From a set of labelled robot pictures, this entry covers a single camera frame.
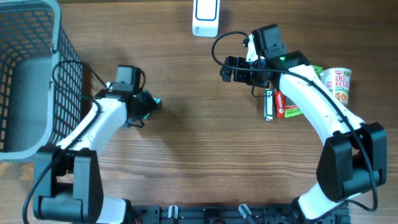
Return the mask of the teal snack packet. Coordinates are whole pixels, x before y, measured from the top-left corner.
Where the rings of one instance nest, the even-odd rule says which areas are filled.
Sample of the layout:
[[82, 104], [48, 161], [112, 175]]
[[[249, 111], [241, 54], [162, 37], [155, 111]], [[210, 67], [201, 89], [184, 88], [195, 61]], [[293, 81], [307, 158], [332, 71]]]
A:
[[160, 110], [162, 108], [162, 100], [160, 98], [152, 97], [150, 102], [150, 112], [144, 116], [144, 119], [148, 120], [155, 112], [155, 110]]

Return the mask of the red snack bar wrapper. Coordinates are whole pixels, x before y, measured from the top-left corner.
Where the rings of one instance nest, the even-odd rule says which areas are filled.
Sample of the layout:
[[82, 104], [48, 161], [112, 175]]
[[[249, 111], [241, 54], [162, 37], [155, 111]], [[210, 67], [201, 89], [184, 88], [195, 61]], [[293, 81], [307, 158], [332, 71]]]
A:
[[276, 114], [278, 118], [285, 118], [285, 96], [281, 91], [274, 92]]

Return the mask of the green haribo candy bag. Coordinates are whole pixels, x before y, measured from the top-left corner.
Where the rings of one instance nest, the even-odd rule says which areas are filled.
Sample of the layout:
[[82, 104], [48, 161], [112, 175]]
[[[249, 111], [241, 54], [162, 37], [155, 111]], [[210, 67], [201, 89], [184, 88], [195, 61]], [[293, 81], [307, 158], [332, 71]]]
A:
[[[317, 77], [320, 78], [320, 74], [321, 74], [323, 68], [313, 65], [313, 69], [314, 69]], [[290, 98], [288, 98], [287, 96], [284, 96], [284, 98], [285, 98], [284, 118], [291, 118], [293, 116], [298, 116], [298, 115], [303, 114], [302, 111], [298, 108], [298, 106]]]

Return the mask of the cup noodles container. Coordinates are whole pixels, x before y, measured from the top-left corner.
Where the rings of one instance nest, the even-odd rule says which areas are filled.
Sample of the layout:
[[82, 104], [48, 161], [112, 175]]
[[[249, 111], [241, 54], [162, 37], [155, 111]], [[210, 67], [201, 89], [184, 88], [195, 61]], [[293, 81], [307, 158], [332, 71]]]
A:
[[349, 102], [352, 71], [348, 68], [329, 68], [320, 73], [320, 80], [343, 105]]

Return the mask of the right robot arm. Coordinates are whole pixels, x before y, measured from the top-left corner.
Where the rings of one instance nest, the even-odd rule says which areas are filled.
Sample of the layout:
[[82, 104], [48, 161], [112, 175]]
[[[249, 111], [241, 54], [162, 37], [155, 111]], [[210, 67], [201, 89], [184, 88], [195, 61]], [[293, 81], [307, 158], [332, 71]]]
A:
[[342, 208], [358, 195], [371, 192], [378, 206], [377, 188], [387, 179], [387, 134], [379, 123], [365, 123], [339, 102], [317, 77], [299, 51], [288, 52], [276, 24], [243, 34], [246, 57], [226, 57], [220, 76], [226, 82], [275, 90], [290, 98], [317, 132], [323, 149], [316, 184], [289, 206], [287, 223], [316, 223], [330, 215], [342, 219]]

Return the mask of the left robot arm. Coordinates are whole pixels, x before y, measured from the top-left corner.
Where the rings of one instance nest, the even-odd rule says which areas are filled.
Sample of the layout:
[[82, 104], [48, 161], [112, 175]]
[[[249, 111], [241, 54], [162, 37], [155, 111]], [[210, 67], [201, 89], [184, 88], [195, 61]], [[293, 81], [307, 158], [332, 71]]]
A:
[[98, 158], [119, 128], [143, 128], [160, 101], [144, 89], [145, 73], [120, 65], [116, 81], [95, 97], [86, 117], [65, 139], [34, 156], [34, 183], [22, 209], [38, 220], [70, 223], [140, 223], [131, 202], [103, 192]]

